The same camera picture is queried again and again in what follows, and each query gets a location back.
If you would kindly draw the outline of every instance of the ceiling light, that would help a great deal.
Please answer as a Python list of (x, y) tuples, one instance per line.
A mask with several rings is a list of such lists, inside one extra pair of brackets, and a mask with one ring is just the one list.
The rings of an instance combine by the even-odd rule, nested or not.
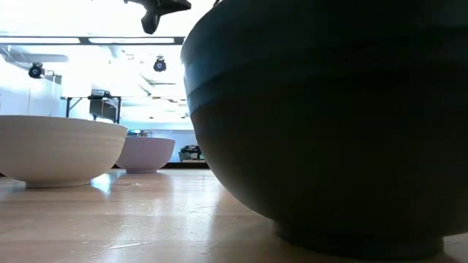
[(80, 44), (74, 37), (0, 37), (2, 44)]
[(174, 44), (172, 37), (134, 37), (134, 38), (112, 38), (112, 37), (90, 37), (89, 42), (95, 44)]

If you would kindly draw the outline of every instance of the bowl rim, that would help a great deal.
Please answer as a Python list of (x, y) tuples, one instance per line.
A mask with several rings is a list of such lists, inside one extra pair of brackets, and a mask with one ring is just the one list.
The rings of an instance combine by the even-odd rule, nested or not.
[(169, 138), (159, 138), (159, 137), (127, 137), (125, 140), (164, 140), (164, 141), (172, 141), (175, 142), (173, 139)]
[(100, 122), (100, 121), (90, 121), (90, 120), (86, 120), (86, 119), (81, 119), (81, 118), (69, 118), (69, 117), (58, 117), (58, 116), (41, 116), (41, 115), (0, 115), (0, 119), (2, 118), (18, 118), (18, 119), (21, 119), (21, 118), (24, 118), (24, 119), (27, 119), (27, 118), (37, 118), (37, 119), (48, 119), (48, 120), (57, 120), (57, 121), (69, 121), (69, 122), (81, 122), (81, 123), (93, 123), (93, 124), (90, 124), (90, 125), (95, 125), (95, 126), (108, 126), (108, 127), (113, 127), (113, 128), (125, 128), (128, 130), (128, 127), (126, 126), (123, 126), (121, 124), (117, 124), (117, 123), (105, 123), (105, 122)]

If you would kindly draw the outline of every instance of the white bowl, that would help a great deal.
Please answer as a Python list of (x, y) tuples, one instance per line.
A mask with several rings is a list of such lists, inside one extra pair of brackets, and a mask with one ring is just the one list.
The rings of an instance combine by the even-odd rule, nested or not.
[(175, 140), (128, 137), (117, 165), (127, 173), (155, 173), (169, 162)]
[(125, 126), (73, 118), (0, 115), (0, 172), (28, 187), (89, 184), (124, 146)]

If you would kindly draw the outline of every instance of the large dark bowl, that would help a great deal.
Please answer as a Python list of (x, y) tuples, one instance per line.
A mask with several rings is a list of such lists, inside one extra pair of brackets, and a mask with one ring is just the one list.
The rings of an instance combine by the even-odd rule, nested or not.
[(224, 0), (181, 56), (210, 168), (281, 237), (412, 259), (468, 231), (468, 1)]

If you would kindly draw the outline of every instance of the spotlight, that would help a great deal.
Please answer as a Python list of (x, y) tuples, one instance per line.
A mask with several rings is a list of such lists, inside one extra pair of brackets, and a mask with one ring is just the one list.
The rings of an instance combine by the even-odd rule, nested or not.
[(156, 60), (156, 63), (154, 63), (153, 69), (155, 72), (163, 72), (166, 70), (166, 62), (164, 61), (162, 57)]
[(45, 76), (45, 70), (42, 67), (42, 63), (40, 62), (34, 62), (32, 64), (32, 67), (29, 69), (28, 72), (29, 77), (32, 77), (34, 79), (42, 79)]

